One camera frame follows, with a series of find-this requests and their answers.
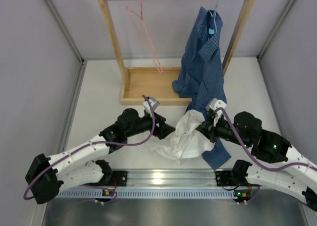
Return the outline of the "white shirt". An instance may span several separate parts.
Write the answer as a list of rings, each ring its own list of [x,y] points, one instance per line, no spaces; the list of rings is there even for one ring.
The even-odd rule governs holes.
[[[197,158],[214,148],[214,143],[196,129],[204,120],[201,112],[189,110],[178,121],[174,132],[162,140],[152,137],[145,145],[152,153],[179,163]]]

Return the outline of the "pink wire hanger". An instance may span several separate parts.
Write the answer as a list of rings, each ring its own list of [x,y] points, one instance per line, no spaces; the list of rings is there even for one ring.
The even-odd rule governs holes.
[[[140,1],[140,12],[136,12],[133,10],[130,6],[126,6],[126,10],[128,12],[128,15],[132,21],[132,24],[137,31],[139,38],[141,39],[144,47],[146,48],[148,54],[150,55],[150,58],[153,61],[153,64],[157,68],[159,74],[163,74],[163,66],[160,62],[160,59],[158,58],[156,48],[154,46],[154,43],[151,39],[151,36],[149,34],[149,31],[147,29],[146,23],[144,21],[144,16],[143,16],[143,0]],[[143,31],[139,28],[139,26],[136,24],[136,21],[134,19],[136,17],[142,24]]]

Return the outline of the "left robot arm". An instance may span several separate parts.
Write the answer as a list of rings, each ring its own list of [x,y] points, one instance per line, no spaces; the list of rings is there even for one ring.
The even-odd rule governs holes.
[[[32,192],[25,200],[35,199],[44,204],[59,193],[80,185],[106,186],[112,180],[112,169],[103,157],[124,146],[128,138],[149,132],[150,136],[164,139],[175,131],[161,115],[144,112],[139,117],[135,109],[125,109],[116,122],[102,130],[93,139],[69,151],[56,155],[37,155],[25,176],[26,192]]]

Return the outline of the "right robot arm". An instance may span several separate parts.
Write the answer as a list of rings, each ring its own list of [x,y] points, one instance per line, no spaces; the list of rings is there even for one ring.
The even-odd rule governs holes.
[[[248,160],[237,160],[230,172],[236,185],[261,185],[288,194],[313,211],[317,209],[317,166],[281,135],[264,130],[262,121],[240,112],[230,121],[226,114],[208,120],[197,130],[211,142],[223,139],[240,145]]]

